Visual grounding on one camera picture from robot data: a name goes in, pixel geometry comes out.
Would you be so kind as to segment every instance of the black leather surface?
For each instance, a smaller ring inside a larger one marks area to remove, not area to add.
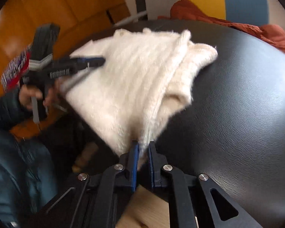
[[[217,47],[193,84],[194,102],[157,140],[185,173],[206,173],[263,227],[285,220],[285,54],[235,29],[195,21],[147,21],[130,31],[181,32]],[[114,29],[94,35],[99,39]]]

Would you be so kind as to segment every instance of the sweater sleeve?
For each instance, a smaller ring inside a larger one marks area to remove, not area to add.
[[[10,130],[15,125],[31,117],[32,112],[19,102],[19,88],[0,97],[0,129]]]

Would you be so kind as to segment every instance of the metal screw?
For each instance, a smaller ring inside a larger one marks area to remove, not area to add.
[[[202,181],[207,181],[209,179],[208,175],[206,174],[200,174],[198,178],[201,179]]]
[[[80,173],[80,174],[78,175],[78,179],[79,179],[80,181],[86,180],[86,179],[87,179],[87,174],[85,174],[85,173]]]
[[[123,165],[122,164],[116,164],[116,165],[114,165],[114,169],[115,170],[122,170],[123,169]]]
[[[167,170],[167,171],[171,171],[171,170],[173,169],[173,167],[172,167],[172,165],[165,164],[165,165],[163,166],[163,169],[164,169],[164,170]]]

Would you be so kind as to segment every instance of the person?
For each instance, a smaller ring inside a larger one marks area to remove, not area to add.
[[[45,106],[56,101],[57,90],[57,85],[49,90]],[[57,194],[59,181],[71,173],[82,149],[74,145],[85,143],[71,141],[70,134],[81,136],[75,119],[68,116],[54,129],[18,142],[9,130],[32,116],[31,97],[43,95],[36,87],[23,85],[0,97],[0,220],[6,227],[22,227]]]

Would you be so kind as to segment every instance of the orange wall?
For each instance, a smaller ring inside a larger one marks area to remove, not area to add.
[[[58,58],[92,33],[110,28],[107,12],[114,23],[130,15],[125,0],[8,0],[0,11],[0,77],[8,62],[33,41],[38,26],[50,22],[61,26],[54,46],[54,58]],[[52,123],[57,114],[41,127]],[[13,133],[28,137],[38,133],[38,128],[28,121]]]

